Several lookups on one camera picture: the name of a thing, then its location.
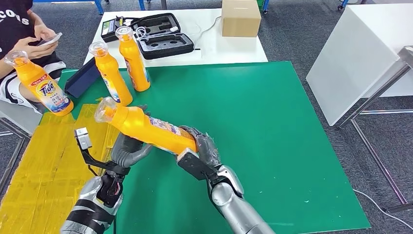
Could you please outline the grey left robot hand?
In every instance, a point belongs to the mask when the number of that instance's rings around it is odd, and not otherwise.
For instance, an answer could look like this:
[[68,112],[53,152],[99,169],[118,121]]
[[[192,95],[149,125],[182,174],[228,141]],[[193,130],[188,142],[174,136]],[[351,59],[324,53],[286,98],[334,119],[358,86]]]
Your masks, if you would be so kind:
[[123,168],[128,168],[148,156],[152,148],[153,145],[120,132],[112,148],[111,161]]

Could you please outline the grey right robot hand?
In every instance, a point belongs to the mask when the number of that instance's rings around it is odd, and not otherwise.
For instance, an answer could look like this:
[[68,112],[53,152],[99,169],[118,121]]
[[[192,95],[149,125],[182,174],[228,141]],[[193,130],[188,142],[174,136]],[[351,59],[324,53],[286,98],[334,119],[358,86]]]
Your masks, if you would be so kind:
[[215,142],[208,133],[202,133],[198,129],[186,125],[179,127],[193,136],[199,158],[204,163],[210,167],[216,167],[222,164]]

